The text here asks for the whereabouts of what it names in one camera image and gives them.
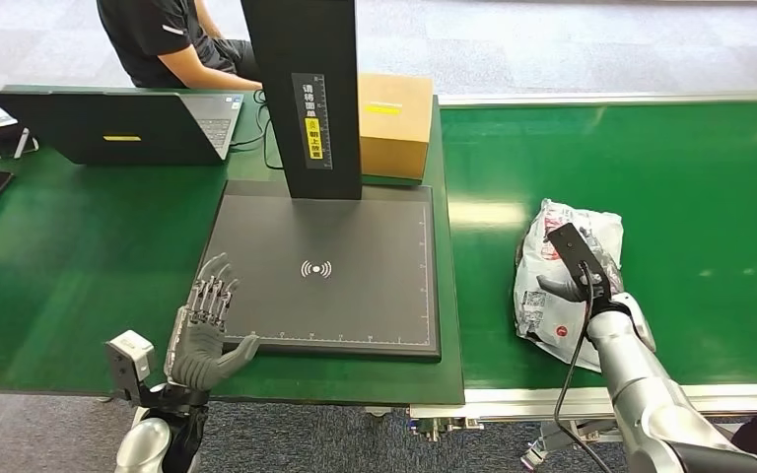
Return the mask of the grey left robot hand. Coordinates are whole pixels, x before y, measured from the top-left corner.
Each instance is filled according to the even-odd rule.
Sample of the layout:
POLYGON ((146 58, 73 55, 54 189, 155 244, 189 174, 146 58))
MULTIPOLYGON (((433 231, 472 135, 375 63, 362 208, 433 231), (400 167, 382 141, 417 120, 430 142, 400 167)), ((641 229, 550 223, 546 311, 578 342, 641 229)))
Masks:
POLYGON ((191 390, 210 391, 255 357, 261 339, 251 334, 224 350, 226 317, 239 279, 227 253, 208 259, 198 271, 175 322, 165 361, 168 381, 191 390))

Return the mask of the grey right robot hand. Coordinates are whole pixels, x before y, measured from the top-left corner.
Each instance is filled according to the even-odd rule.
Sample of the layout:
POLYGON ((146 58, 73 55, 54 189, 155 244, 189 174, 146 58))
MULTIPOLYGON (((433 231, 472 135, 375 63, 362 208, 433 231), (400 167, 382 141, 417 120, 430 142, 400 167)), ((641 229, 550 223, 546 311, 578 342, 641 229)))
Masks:
POLYGON ((559 281, 538 275, 536 277, 537 284, 541 290, 571 303, 595 303, 596 301, 610 300, 614 295, 625 291, 621 273, 616 266, 610 267, 610 275, 604 272, 591 273, 589 266, 584 261, 580 262, 578 267, 580 280, 586 277, 591 279, 591 292, 587 288, 587 283, 576 283, 573 279, 559 281))

